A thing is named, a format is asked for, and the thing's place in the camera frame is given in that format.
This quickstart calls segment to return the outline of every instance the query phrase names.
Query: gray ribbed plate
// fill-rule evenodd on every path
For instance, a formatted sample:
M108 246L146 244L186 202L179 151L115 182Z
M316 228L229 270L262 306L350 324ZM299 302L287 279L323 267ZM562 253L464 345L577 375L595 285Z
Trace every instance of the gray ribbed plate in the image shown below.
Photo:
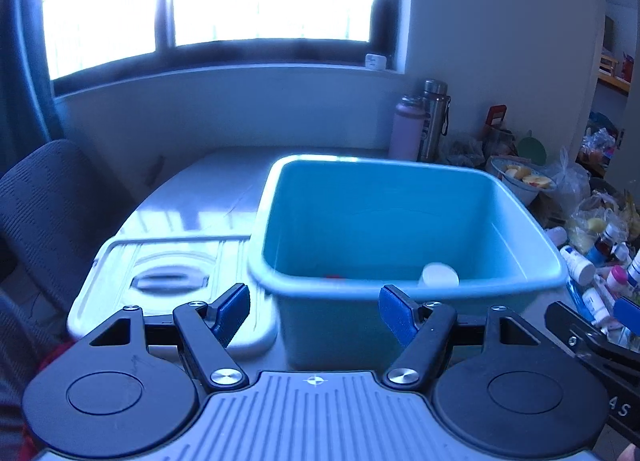
M41 461L61 459L46 453ZM371 373L262 373L218 393L194 425L144 461L488 461L453 439L422 397ZM593 461L590 452L569 459Z

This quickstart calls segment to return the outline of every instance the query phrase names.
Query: red fabric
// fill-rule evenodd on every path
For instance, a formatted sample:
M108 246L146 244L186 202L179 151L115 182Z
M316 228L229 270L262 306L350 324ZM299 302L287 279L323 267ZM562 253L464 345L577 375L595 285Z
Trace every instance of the red fabric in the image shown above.
M38 366L38 372L47 367L47 365L53 362L53 360L55 360L59 356L62 356L73 344L75 344L75 342L73 341L65 342L53 349L53 351L50 352L42 362L40 362L40 365ZM33 442L33 438L29 434L26 425L22 426L22 437L24 438L24 440L22 442L22 447L20 449L20 453L18 454L17 461L31 461L31 459L36 457L40 450Z

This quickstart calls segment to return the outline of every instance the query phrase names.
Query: window frame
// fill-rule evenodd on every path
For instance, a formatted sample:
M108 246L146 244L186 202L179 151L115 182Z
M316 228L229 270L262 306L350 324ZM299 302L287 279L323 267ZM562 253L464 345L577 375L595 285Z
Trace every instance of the window frame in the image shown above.
M131 78L201 67L239 64L334 64L364 66L367 53L393 64L400 0L374 0L369 42L312 38L253 38L175 45L173 0L156 0L153 53L113 60L52 80L55 96Z

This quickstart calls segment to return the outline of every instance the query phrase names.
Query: blue plastic bin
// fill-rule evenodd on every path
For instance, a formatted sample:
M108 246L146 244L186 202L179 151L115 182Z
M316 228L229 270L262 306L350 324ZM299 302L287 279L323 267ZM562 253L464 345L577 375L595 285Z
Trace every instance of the blue plastic bin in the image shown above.
M433 262L452 266L459 287L418 287ZM383 284L484 314L496 303L521 311L567 275L542 228L489 174L311 155L271 168L248 266L275 297L290 364L306 370L380 370L399 353L378 314Z

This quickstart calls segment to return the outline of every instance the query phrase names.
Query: window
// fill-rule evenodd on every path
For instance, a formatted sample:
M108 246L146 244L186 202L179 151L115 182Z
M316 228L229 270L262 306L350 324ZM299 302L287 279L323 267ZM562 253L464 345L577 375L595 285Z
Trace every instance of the window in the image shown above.
M56 94L172 69L392 57L399 0L42 0Z

